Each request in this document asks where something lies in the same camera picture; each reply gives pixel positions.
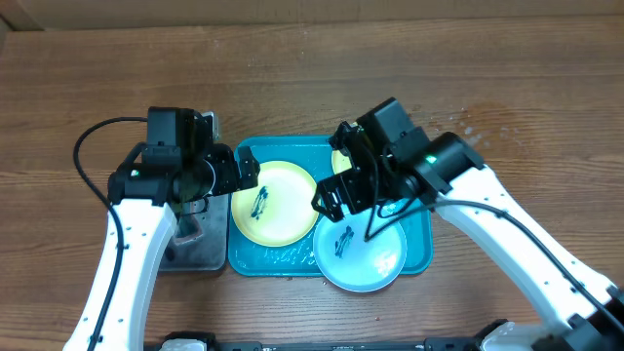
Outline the light blue plate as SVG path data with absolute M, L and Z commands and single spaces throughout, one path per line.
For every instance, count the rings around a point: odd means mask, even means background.
M 354 293 L 370 293 L 391 284 L 405 265 L 408 243 L 398 223 L 365 239 L 368 225 L 375 230 L 384 223 L 370 210 L 345 213 L 338 222 L 323 216 L 313 235 L 313 254 L 322 274 Z

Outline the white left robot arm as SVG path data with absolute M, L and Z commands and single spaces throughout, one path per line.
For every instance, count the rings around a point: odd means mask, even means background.
M 65 350 L 141 350 L 165 248 L 178 217 L 168 203 L 126 198 L 107 215 L 102 255 Z

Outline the pink green sponge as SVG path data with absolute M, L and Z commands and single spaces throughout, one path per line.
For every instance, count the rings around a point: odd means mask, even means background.
M 195 215 L 183 215 L 178 223 L 173 241 L 177 246 L 187 245 L 203 235 L 201 223 Z

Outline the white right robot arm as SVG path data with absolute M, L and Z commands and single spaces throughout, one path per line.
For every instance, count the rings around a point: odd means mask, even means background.
M 509 194 L 462 138 L 430 140 L 408 125 L 342 123 L 332 149 L 351 169 L 317 184 L 313 208 L 333 222 L 381 200 L 417 199 L 467 234 L 516 284 L 540 325 L 499 321 L 475 337 L 474 350 L 620 350 L 623 292 L 574 257 Z

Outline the yellow plate with stain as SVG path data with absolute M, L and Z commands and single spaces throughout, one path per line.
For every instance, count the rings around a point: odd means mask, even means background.
M 311 201 L 316 182 L 300 166 L 286 161 L 260 165 L 258 186 L 234 193 L 231 214 L 240 232 L 265 247 L 284 247 L 302 239 L 319 214 Z

